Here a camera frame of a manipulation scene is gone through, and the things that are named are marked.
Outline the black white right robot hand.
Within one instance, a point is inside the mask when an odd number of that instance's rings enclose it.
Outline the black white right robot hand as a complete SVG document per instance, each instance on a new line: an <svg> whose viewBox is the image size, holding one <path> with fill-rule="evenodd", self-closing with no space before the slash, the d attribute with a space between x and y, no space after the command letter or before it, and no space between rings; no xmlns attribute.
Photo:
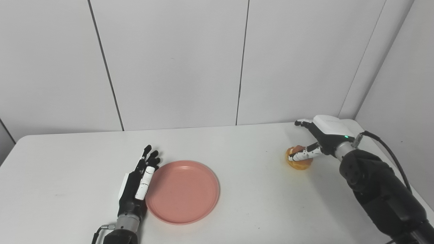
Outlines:
<svg viewBox="0 0 434 244"><path fill-rule="evenodd" d="M308 129L317 141L289 154L287 159L292 162L313 159L321 154L331 155L341 162L347 153L354 150L354 134L337 117L316 115L312 120L299 119L294 124Z"/></svg>

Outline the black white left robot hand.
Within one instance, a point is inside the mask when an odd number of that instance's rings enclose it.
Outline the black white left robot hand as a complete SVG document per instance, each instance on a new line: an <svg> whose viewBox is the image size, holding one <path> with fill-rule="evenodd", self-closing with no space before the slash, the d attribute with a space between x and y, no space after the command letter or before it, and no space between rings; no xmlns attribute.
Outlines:
<svg viewBox="0 0 434 244"><path fill-rule="evenodd" d="M142 220L147 211L147 207L144 207L145 196L153 173L159 169L160 162L158 150L152 151L152 146L147 145L135 170L127 174L123 192L118 201L117 217L132 214L140 221Z"/></svg>

